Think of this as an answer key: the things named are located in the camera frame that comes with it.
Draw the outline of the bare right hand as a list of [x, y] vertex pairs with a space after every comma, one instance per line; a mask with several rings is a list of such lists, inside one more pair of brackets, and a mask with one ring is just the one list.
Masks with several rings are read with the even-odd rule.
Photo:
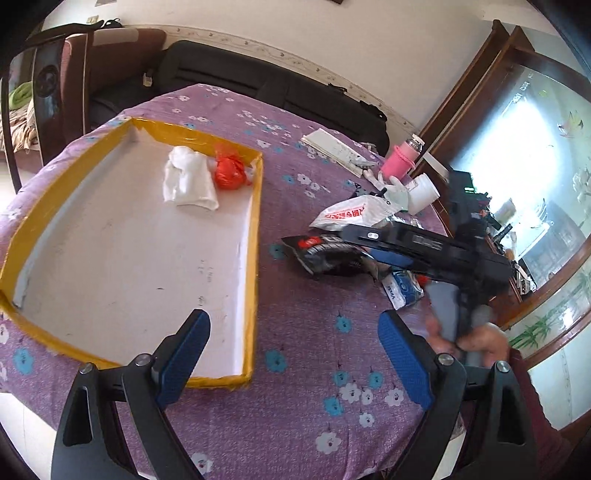
[[437, 354], [447, 353], [458, 358], [461, 351], [481, 353], [483, 365], [487, 368], [497, 361], [509, 361], [509, 342], [504, 332], [494, 324], [479, 326], [455, 342], [443, 338], [441, 324], [435, 317], [428, 317], [425, 324], [427, 342]]

